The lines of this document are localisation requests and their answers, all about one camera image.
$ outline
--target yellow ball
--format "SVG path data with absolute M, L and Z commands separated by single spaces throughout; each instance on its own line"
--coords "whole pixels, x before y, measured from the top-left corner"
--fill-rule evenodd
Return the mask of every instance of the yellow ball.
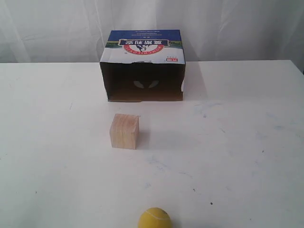
M 139 218 L 138 228 L 171 228 L 171 219 L 160 208 L 147 209 Z

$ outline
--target white backdrop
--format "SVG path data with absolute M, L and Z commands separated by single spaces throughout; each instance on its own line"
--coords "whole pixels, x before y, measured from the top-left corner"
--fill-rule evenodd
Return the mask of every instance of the white backdrop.
M 0 62 L 97 62 L 112 29 L 180 29 L 187 61 L 304 68 L 304 0 L 0 0 Z

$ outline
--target white table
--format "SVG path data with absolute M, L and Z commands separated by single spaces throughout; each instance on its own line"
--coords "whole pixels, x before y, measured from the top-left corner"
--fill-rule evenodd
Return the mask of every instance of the white table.
M 183 102 L 109 103 L 98 63 L 0 64 L 0 227 L 304 227 L 304 76 L 188 62 Z M 138 150 L 112 149 L 115 113 Z

